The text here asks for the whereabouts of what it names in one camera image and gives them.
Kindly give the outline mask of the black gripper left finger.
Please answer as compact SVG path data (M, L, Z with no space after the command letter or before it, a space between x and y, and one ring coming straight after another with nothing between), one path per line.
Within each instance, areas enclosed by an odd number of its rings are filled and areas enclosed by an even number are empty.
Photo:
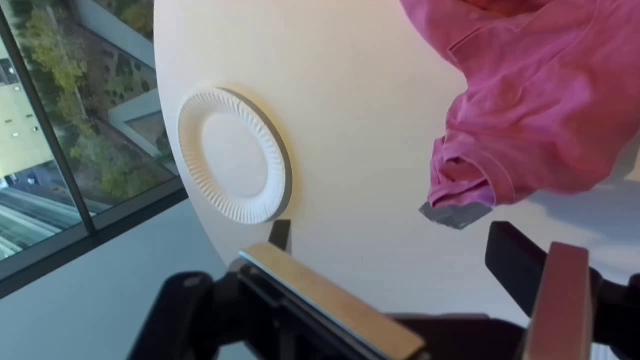
M427 342L365 299L305 266L285 249L261 241L239 259L262 275L305 315L328 329L349 356L363 360L423 360Z

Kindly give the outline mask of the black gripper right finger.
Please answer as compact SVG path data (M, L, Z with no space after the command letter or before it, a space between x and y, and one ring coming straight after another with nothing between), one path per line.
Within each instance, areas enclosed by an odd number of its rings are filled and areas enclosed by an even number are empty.
M593 283L588 249L550 246L522 360L588 360Z

